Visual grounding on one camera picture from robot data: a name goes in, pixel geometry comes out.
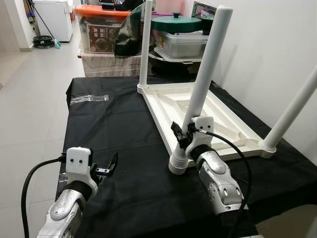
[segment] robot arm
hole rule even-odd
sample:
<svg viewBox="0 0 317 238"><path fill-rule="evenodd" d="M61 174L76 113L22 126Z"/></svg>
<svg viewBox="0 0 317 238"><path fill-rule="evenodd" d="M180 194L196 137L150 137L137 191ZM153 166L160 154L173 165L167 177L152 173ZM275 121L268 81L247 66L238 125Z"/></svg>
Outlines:
<svg viewBox="0 0 317 238"><path fill-rule="evenodd" d="M192 122L189 127L213 131L212 117L196 117ZM181 128L175 123L172 129L180 148L185 150L186 157L196 162L199 177L210 197L214 213L221 222L223 234L228 234L235 226L243 201L239 184L232 178L229 166L210 147L212 136L190 128L189 132L183 135ZM263 238L258 234L247 206L241 213L232 238Z"/></svg>
<svg viewBox="0 0 317 238"><path fill-rule="evenodd" d="M101 179L96 175L110 176L117 163L115 155L108 169L92 165L92 151L70 148L66 153L68 184L58 200L49 208L46 221L37 238L72 238L79 228L86 202L98 191Z"/></svg>

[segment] tiled floor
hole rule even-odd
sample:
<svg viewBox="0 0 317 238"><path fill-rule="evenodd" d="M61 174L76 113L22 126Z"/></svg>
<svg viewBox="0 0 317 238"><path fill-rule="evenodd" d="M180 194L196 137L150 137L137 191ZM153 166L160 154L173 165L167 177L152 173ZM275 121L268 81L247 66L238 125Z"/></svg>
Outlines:
<svg viewBox="0 0 317 238"><path fill-rule="evenodd" d="M84 76L75 27L71 42L60 50L34 49L20 66L12 66L15 72L0 90L1 238L24 237L20 201L25 177L36 164L62 151L68 116L65 92L72 78ZM55 198L59 166L43 167L32 177L27 196L32 238Z"/></svg>

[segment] table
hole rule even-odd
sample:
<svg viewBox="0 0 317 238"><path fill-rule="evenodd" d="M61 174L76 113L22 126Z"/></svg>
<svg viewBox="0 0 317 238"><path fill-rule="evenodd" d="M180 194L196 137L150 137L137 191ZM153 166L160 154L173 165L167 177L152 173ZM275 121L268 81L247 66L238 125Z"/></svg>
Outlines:
<svg viewBox="0 0 317 238"><path fill-rule="evenodd" d="M148 82L192 80L149 76ZM86 207L76 237L216 234L219 227L196 169L182 176L169 172L169 155L143 97L136 92L137 83L137 77L76 78L67 91L69 116L63 150L93 148L99 167L106 166L115 152L119 154L114 175L99 186ZM270 128L225 90L214 84L210 90L259 136L266 136ZM317 205L317 167L285 140L270 159L248 160L254 177L249 208L255 222L301 205ZM245 192L243 161L228 165ZM62 164L57 195L66 183L64 171Z"/></svg>

